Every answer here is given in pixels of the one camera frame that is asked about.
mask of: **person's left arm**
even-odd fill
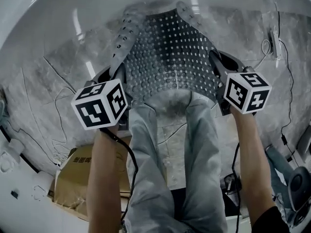
[[[116,133],[117,127],[110,130]],[[86,194],[89,233],[119,232],[121,202],[116,159],[116,142],[98,131]]]

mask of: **light gray pants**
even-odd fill
[[[186,110],[186,118],[186,199],[180,222],[174,219],[174,200],[157,153],[156,113],[146,105],[130,111],[130,147],[138,173],[125,217],[129,233],[227,231],[220,189],[220,154],[210,109],[205,101],[194,100]],[[133,170],[132,164],[128,161],[128,170]]]

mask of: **floor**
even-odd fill
[[[264,57],[261,51],[263,39],[268,38],[270,28],[277,27],[277,13],[244,11],[224,7],[208,7],[201,11],[208,37],[222,51],[239,58],[247,66],[255,66]],[[51,68],[67,80],[75,89],[83,87],[90,78],[87,69],[91,62],[94,69],[108,65],[109,41],[118,27],[98,27],[87,31],[83,40],[67,41],[56,50],[22,66],[3,70],[0,84],[3,86],[9,106],[10,123],[6,124],[12,137],[20,139],[26,146],[24,154],[39,169],[54,174],[53,162],[65,158],[69,149],[93,141],[94,132],[84,131],[76,118],[70,102],[72,94],[63,90],[67,86]],[[292,122],[284,129],[290,148],[294,149],[300,135],[311,119],[311,18],[292,13],[280,13],[280,38],[289,52],[289,67],[293,71],[294,87]],[[286,68],[286,52],[281,60],[267,56],[257,69],[273,86],[266,108],[256,115],[264,146],[273,143],[284,155],[288,150],[280,139],[280,128],[288,122],[290,99],[290,75]],[[179,129],[174,136],[159,145],[163,162],[169,173],[171,189],[185,186],[183,175],[183,147],[186,127],[185,108],[190,100],[186,90],[171,91],[153,97],[150,104],[157,108],[158,142],[161,143]],[[222,158],[221,177],[232,173],[231,165],[238,142],[235,122],[231,115],[221,116],[217,106],[212,110],[216,124]]]

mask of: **power outlet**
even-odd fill
[[[280,60],[282,57],[281,43],[278,39],[278,31],[276,30],[275,27],[271,31],[271,38],[272,38],[273,54],[277,60]]]

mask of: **person's right arm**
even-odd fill
[[[243,115],[234,107],[231,107],[231,113],[237,124],[240,141],[242,190],[253,226],[263,213],[275,206],[270,167],[254,116]]]

